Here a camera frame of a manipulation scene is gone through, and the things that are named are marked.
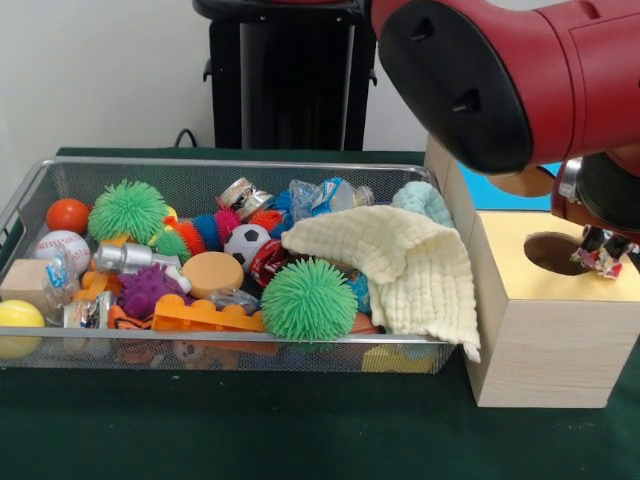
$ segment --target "wire basket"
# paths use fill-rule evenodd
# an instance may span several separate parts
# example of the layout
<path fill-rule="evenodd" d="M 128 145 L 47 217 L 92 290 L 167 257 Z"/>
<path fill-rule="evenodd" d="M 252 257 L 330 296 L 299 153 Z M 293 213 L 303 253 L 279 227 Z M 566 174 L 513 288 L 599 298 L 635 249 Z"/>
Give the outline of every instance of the wire basket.
<path fill-rule="evenodd" d="M 368 185 L 378 203 L 390 203 L 407 182 L 430 180 L 421 167 L 397 165 L 47 160 L 32 168 L 0 215 L 0 281 L 13 260 L 32 256 L 38 240 L 48 233 L 47 209 L 61 198 L 92 205 L 106 186 L 123 179 L 141 180 L 156 187 L 181 217 L 192 217 L 215 211 L 216 196 L 240 177 L 277 193 L 288 188 L 292 179 L 320 184 L 336 176 L 353 185 Z M 87 241 L 92 249 L 96 247 Z M 412 335 L 347 335 L 336 341 L 301 344 L 266 333 L 17 327 L 0 328 L 0 355 L 3 342 L 30 353 L 0 358 L 0 366 L 27 368 L 436 373 L 454 349 Z"/>

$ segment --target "baseball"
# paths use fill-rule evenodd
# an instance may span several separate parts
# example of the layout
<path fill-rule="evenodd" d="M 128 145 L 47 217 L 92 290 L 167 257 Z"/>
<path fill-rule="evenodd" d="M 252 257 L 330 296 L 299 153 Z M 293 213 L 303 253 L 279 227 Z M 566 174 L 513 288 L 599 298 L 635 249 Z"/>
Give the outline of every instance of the baseball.
<path fill-rule="evenodd" d="M 63 245 L 71 254 L 78 274 L 83 273 L 89 267 L 89 261 L 91 260 L 89 245 L 80 235 L 67 230 L 56 230 L 42 237 L 42 240 L 36 246 L 35 258 L 52 258 L 54 247 L 58 244 Z"/>

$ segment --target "red robot arm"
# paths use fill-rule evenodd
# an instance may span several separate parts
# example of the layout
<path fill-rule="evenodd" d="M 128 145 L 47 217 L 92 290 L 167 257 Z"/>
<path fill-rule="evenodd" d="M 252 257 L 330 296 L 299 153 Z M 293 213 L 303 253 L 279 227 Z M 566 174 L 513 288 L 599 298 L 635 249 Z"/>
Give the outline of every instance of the red robot arm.
<path fill-rule="evenodd" d="M 456 158 L 485 174 L 563 161 L 554 214 L 640 237 L 640 2 L 369 9 L 391 81 Z"/>

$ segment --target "pink toy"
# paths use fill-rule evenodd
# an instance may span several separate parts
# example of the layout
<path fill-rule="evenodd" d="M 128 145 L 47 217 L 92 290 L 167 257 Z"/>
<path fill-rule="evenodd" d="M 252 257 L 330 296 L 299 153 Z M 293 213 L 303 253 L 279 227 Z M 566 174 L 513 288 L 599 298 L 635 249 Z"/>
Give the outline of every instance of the pink toy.
<path fill-rule="evenodd" d="M 171 293 L 179 295 L 188 302 L 178 282 L 165 275 L 166 268 L 166 265 L 154 264 L 134 274 L 118 275 L 118 281 L 122 284 L 118 305 L 122 307 L 124 313 L 143 320 L 153 315 L 160 297 Z"/>
<path fill-rule="evenodd" d="M 240 222 L 240 217 L 238 217 L 238 214 L 230 208 L 223 208 L 220 211 L 216 212 L 214 214 L 214 218 L 216 219 L 216 225 L 218 226 L 220 243 L 224 245 L 229 234 L 242 222 Z"/>

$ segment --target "cream towel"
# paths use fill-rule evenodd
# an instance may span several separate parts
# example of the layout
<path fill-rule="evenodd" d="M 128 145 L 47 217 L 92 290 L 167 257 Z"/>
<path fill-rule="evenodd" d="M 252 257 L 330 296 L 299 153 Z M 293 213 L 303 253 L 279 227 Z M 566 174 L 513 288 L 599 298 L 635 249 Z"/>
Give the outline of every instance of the cream towel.
<path fill-rule="evenodd" d="M 282 245 L 364 273 L 374 325 L 461 343 L 480 361 L 471 265 L 457 230 L 400 208 L 358 207 L 297 222 Z"/>

